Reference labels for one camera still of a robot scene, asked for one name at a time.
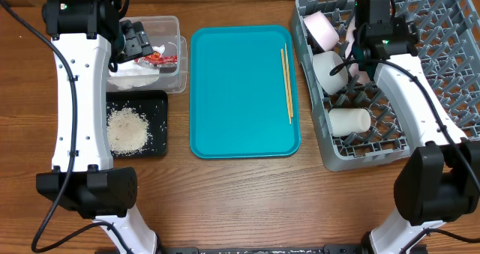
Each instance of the blue rectangular board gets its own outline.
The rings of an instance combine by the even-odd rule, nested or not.
[[[285,43],[292,124],[280,51]],[[279,25],[202,28],[190,47],[190,149],[195,155],[274,157],[299,149],[299,104],[288,30]]]

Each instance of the gray crate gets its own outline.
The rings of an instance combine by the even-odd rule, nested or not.
[[[340,42],[335,51],[345,53],[347,25],[352,19],[354,0],[295,0],[290,20],[297,59],[307,79],[322,160],[328,169],[341,171],[378,166],[409,157],[410,150],[395,111],[372,82],[356,83],[358,77],[339,93],[329,96],[317,87],[312,65],[317,47],[308,36],[303,18],[322,11],[336,28]],[[428,82],[451,119],[469,139],[480,139],[480,39],[479,15],[471,0],[395,0],[397,14],[415,14],[421,34],[419,57]],[[372,125],[366,133],[335,138],[329,110],[340,107],[366,108]]]

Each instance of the transparent box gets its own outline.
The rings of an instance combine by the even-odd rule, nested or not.
[[[176,56],[177,62],[166,67],[147,67],[133,61],[118,65],[118,72],[106,78],[106,91],[164,90],[183,92],[187,85],[187,41],[180,35],[179,20],[175,16],[127,17],[131,22],[142,22],[151,45],[163,50],[162,57]]]

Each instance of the pair of chopsticks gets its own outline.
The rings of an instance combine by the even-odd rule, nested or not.
[[[292,105],[292,88],[290,86],[290,67],[288,65],[288,51],[287,44],[285,43],[285,53],[281,49],[282,53],[282,67],[283,69],[283,81],[285,83],[285,96],[286,96],[286,107],[288,108],[288,119],[290,124],[292,124],[293,118],[293,105]]]

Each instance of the white cylinder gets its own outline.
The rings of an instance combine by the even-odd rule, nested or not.
[[[332,109],[330,117],[331,134],[342,137],[354,133],[363,133],[370,128],[371,118],[366,109]]]
[[[343,63],[336,52],[323,52],[313,56],[313,71],[316,82],[328,94],[335,94],[348,83],[347,69],[344,67],[337,75],[330,76],[330,71]]]
[[[321,11],[306,16],[304,23],[314,40],[324,51],[331,51],[340,40],[337,31]]]

